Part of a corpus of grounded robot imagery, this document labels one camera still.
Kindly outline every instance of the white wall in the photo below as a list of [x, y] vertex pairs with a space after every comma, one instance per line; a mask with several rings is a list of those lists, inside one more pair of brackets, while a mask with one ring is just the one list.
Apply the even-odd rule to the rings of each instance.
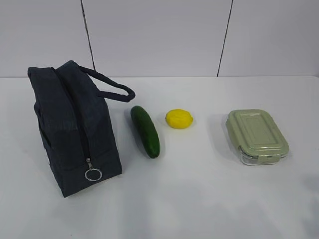
[[319, 75], [319, 0], [234, 0], [219, 75]]
[[85, 0], [96, 69], [216, 76], [231, 0]]
[[[216, 76], [231, 0], [83, 0], [108, 76]], [[234, 0], [220, 76], [319, 76], [319, 0]], [[80, 0], [2, 0], [0, 77], [92, 67]]]
[[92, 67], [79, 0], [1, 0], [0, 77], [71, 59]]

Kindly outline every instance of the tile grout line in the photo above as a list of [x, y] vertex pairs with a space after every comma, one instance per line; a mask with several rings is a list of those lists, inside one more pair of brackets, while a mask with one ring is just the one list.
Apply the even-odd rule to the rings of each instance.
[[85, 13], [84, 13], [83, 0], [81, 0], [81, 7], [82, 7], [82, 15], [83, 15], [84, 26], [85, 26], [85, 30], [86, 30], [86, 36], [87, 36], [88, 42], [89, 42], [89, 48], [90, 48], [90, 54], [91, 54], [93, 69], [95, 70], [95, 64], [94, 64], [93, 52], [92, 52], [91, 41], [90, 41], [90, 36], [89, 36], [89, 30], [88, 30], [88, 25], [86, 23], [86, 18], [85, 18]]
[[233, 9], [233, 3], [234, 3], [234, 0], [231, 1], [231, 5], [230, 5], [230, 10], [229, 10], [229, 15], [228, 15], [228, 21], [227, 21], [227, 26], [226, 26], [226, 31], [225, 31], [224, 43], [223, 43], [223, 47], [222, 47], [221, 55], [220, 55], [220, 59], [219, 59], [219, 65], [218, 65], [217, 76], [219, 76], [219, 70], [220, 70], [221, 60], [222, 60], [222, 58], [223, 58], [223, 53], [224, 53], [224, 48], [225, 48], [225, 43], [226, 43], [226, 37], [227, 37], [227, 32], [228, 32], [228, 26], [229, 26], [229, 21], [230, 21], [230, 15], [231, 15], [231, 11], [232, 11], [232, 9]]

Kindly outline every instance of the bag handle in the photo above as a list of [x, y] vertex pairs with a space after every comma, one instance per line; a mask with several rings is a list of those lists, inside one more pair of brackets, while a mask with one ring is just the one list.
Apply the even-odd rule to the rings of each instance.
[[94, 77], [97, 80], [103, 81], [106, 84], [109, 84], [110, 86], [125, 90], [128, 95], [121, 95], [121, 94], [117, 94], [117, 93], [113, 93], [113, 92], [108, 92], [108, 91], [98, 91], [98, 97], [102, 97], [102, 98], [108, 98], [111, 100], [115, 100], [115, 101], [122, 101], [122, 102], [130, 102], [132, 99], [134, 99], [135, 97], [135, 92], [132, 91], [129, 87], [121, 85], [119, 83], [116, 83], [114, 81], [112, 81], [110, 78], [102, 75], [101, 73], [91, 70], [89, 68], [85, 68], [82, 66], [79, 66], [80, 70], [92, 77]]

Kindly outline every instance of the metal ring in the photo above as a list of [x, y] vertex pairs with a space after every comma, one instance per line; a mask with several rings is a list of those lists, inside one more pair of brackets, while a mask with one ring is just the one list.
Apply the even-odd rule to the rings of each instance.
[[[98, 172], [100, 173], [100, 177], [99, 177], [98, 179], [89, 178], [87, 174], [88, 174], [88, 172], [91, 172], [91, 171], [98, 171]], [[98, 169], [98, 168], [90, 168], [90, 169], [86, 170], [86, 172], [85, 172], [85, 178], [86, 178], [87, 180], [91, 181], [91, 182], [99, 181], [99, 180], [102, 178], [102, 175], [103, 175], [103, 174], [102, 174], [101, 170]]]

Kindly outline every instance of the glass food container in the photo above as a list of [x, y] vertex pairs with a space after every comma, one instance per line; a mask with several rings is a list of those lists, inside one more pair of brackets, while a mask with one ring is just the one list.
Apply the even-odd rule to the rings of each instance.
[[240, 160], [246, 165], [274, 164], [289, 152], [287, 141], [266, 111], [232, 111], [226, 126]]

